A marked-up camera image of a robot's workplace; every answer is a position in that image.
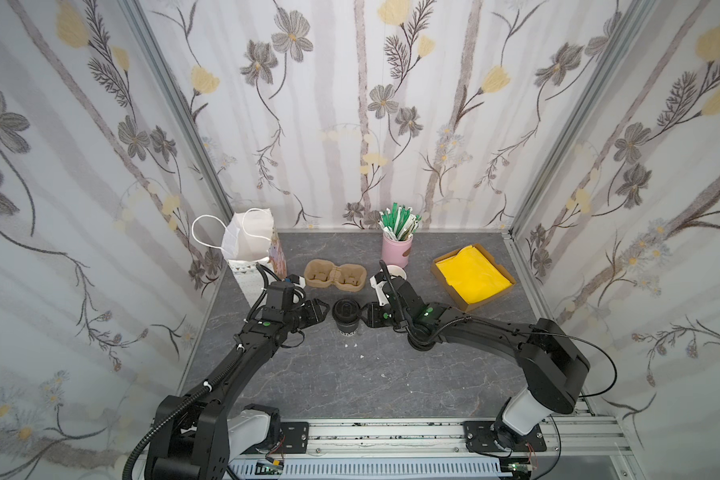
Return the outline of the black cup lid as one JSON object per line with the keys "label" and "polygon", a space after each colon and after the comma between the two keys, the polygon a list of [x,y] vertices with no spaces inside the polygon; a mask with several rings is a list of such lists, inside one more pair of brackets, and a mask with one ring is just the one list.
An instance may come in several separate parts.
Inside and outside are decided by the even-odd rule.
{"label": "black cup lid", "polygon": [[349,326],[360,319],[361,306],[352,298],[341,298],[332,307],[332,317],[338,325]]}

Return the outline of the black paper coffee cup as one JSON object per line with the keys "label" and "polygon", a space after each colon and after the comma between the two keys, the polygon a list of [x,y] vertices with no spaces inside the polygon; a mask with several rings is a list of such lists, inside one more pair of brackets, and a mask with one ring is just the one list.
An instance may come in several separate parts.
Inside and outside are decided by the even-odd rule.
{"label": "black paper coffee cup", "polygon": [[340,333],[346,336],[351,336],[357,331],[361,320],[359,318],[352,320],[336,319],[335,323]]}

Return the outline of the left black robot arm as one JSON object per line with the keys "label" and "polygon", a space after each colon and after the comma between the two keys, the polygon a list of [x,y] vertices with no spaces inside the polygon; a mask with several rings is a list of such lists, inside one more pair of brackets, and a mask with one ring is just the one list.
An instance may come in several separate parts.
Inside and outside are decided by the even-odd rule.
{"label": "left black robot arm", "polygon": [[289,281],[265,285],[230,353],[208,378],[183,396],[167,396],[152,427],[125,461],[122,477],[134,477],[146,453],[146,479],[220,479],[234,457],[229,445],[228,414],[254,374],[285,346],[291,334],[323,322],[330,310],[308,299]]}

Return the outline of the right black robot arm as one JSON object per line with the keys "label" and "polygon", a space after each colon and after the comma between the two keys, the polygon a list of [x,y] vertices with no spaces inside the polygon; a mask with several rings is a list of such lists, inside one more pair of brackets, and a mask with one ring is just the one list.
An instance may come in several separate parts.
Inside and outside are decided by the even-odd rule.
{"label": "right black robot arm", "polygon": [[491,441],[509,451],[524,443],[552,414],[570,414],[578,402],[590,363],[552,320],[533,324],[481,318],[440,302],[425,302],[400,276],[381,272],[370,280],[378,301],[369,325],[390,326],[407,335],[409,345],[429,351],[438,343],[466,345],[514,361],[525,386],[502,406],[491,426]]}

